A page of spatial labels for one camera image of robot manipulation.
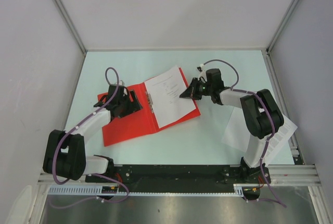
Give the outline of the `red file folder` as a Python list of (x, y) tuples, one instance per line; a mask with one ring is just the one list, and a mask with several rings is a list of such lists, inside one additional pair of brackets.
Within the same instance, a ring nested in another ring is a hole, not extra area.
[(127, 87), (134, 90), (143, 109), (123, 118), (116, 118), (102, 128), (104, 146), (110, 146), (116, 143), (127, 141), (140, 136), (154, 134), (181, 122), (176, 122), (168, 127), (158, 129), (154, 114), (150, 112), (146, 88), (144, 82)]

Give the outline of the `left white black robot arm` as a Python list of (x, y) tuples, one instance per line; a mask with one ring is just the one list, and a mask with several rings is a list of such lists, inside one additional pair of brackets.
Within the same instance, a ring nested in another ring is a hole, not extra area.
[(106, 156), (87, 156), (88, 141), (115, 119), (121, 119), (143, 109), (134, 90), (123, 85), (110, 85), (91, 114), (71, 130), (53, 130), (48, 137), (43, 171), (54, 177), (57, 184), (97, 174), (103, 182), (115, 176), (113, 160)]

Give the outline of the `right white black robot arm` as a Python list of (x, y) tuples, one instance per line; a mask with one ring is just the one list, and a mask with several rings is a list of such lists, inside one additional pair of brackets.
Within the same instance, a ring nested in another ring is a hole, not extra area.
[(238, 177), (246, 183), (252, 183), (263, 172), (268, 142), (283, 126), (283, 115), (268, 89), (251, 92), (225, 86), (217, 68), (201, 73), (204, 75), (193, 78), (180, 98), (197, 101), (209, 96), (215, 104), (242, 110), (250, 140), (240, 161)]

